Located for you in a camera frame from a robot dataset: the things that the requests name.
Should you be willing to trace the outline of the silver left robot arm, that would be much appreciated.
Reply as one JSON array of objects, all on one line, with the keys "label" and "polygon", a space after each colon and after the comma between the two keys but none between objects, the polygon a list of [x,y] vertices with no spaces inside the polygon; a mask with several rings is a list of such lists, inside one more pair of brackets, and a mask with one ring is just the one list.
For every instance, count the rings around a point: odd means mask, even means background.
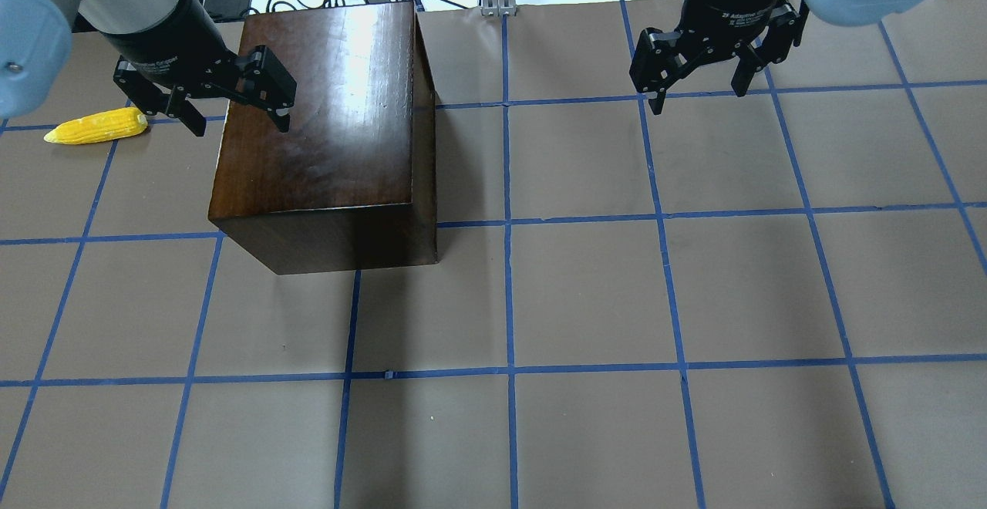
[{"label": "silver left robot arm", "polygon": [[2,116],[45,104],[84,18],[120,53],[113,81],[142,114],[207,126],[194,99],[225,98],[289,129],[297,83],[268,46],[227,48],[201,0],[1,0]]}]

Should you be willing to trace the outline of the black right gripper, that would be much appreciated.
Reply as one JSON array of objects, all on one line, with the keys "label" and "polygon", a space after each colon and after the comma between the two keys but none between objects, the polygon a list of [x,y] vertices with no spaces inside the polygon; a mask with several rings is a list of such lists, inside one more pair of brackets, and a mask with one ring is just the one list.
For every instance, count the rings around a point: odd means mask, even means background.
[{"label": "black right gripper", "polygon": [[[730,53],[738,44],[733,92],[743,97],[756,73],[769,63],[780,64],[801,44],[809,14],[805,0],[797,11],[789,0],[683,0],[675,31],[639,32],[628,76],[657,116],[667,91],[699,66],[709,48]],[[754,46],[755,35],[764,29],[760,46]]]}]

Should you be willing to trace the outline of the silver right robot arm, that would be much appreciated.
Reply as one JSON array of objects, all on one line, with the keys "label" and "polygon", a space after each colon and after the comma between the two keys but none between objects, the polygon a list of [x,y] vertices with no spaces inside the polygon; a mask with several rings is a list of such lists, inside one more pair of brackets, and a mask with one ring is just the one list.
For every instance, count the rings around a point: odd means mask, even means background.
[{"label": "silver right robot arm", "polygon": [[757,73],[785,62],[801,44],[810,15],[834,26],[870,26],[922,1],[683,0],[672,31],[648,27],[639,33],[628,76],[652,114],[659,115],[674,84],[699,67],[736,59],[730,87],[743,97]]}]

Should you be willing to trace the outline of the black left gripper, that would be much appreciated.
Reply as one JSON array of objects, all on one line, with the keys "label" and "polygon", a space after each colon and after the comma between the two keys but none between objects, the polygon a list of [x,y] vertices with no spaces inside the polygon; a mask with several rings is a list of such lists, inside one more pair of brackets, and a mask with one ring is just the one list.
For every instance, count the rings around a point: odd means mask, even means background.
[{"label": "black left gripper", "polygon": [[[264,111],[278,132],[289,131],[296,80],[266,45],[254,46],[246,56],[227,49],[200,0],[177,0],[155,26],[117,34],[116,49],[121,58],[113,81],[145,115],[163,114],[203,137],[207,120],[188,98],[224,97]],[[159,85],[172,90],[166,93]]]}]

